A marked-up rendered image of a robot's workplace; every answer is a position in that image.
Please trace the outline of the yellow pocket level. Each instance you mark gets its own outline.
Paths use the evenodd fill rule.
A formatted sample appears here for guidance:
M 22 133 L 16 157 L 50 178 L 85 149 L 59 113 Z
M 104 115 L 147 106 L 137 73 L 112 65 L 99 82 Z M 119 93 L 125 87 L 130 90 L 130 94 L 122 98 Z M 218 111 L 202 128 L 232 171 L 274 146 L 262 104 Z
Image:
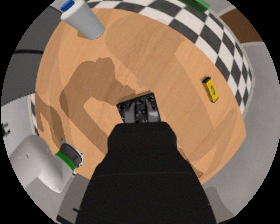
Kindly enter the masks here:
M 217 96 L 216 88 L 214 86 L 214 82 L 212 82 L 211 77 L 206 77 L 204 81 L 202 81 L 202 84 L 204 84 L 207 96 L 209 96 L 210 98 L 210 102 L 215 103 L 219 96 Z

